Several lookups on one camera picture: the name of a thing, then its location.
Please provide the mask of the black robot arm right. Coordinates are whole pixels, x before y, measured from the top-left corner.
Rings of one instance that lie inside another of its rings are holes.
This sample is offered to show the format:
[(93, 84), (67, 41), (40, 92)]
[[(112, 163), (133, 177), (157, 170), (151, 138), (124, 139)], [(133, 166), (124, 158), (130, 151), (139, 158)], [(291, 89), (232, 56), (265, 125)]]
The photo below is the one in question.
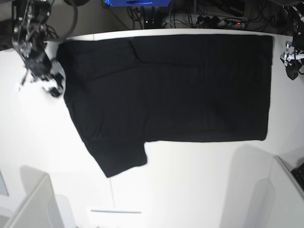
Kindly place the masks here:
[(32, 82), (41, 83), (41, 87), (52, 97), (59, 97), (64, 92), (64, 77), (53, 71), (55, 59), (50, 59), (45, 48), (46, 41), (63, 42), (74, 31), (78, 9), (73, 0), (68, 1), (73, 8), (73, 20), (70, 29), (61, 37), (53, 37), (48, 29), (47, 20), (54, 4), (53, 0), (28, 0), (24, 10), (15, 8), (13, 14), (12, 46), (24, 62), (26, 73), (20, 82), (24, 86), (28, 73)]

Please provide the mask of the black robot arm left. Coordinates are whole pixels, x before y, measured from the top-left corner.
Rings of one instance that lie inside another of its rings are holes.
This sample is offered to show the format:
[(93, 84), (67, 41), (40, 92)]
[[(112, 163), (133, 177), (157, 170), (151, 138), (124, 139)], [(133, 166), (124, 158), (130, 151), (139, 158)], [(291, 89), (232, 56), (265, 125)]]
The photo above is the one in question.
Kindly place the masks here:
[(287, 76), (295, 80), (299, 75), (304, 75), (300, 70), (304, 66), (304, 2), (288, 7), (288, 15), (293, 19), (294, 31), (293, 40), (286, 50), (288, 52), (289, 48), (293, 48), (293, 52), (288, 54), (285, 69)]

